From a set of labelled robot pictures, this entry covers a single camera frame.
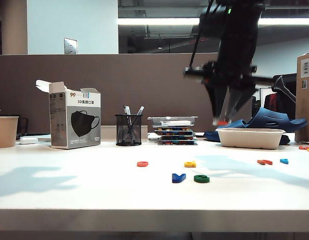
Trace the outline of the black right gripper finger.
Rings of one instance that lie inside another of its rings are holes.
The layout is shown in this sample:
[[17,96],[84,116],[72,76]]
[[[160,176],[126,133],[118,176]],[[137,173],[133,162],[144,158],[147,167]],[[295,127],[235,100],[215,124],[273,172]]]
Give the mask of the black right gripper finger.
[[205,84],[205,88],[208,92],[211,109],[212,109],[212,124],[213,125],[227,125],[229,123],[229,118],[224,116],[221,118],[221,113],[223,110],[228,86],[227,85],[210,85]]
[[234,116],[242,108],[242,106],[256,92],[255,85],[248,85],[243,88],[229,88],[229,100],[225,111],[225,121],[231,123]]

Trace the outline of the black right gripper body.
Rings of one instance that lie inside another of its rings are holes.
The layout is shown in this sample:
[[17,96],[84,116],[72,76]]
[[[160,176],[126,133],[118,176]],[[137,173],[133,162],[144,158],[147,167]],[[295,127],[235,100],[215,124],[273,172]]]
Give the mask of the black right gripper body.
[[257,71],[256,65],[237,69],[220,69],[217,61],[209,61],[202,66],[186,67],[185,77],[202,78],[202,82],[208,85],[231,85],[231,84],[259,84],[274,85],[275,77],[254,76],[252,73]]

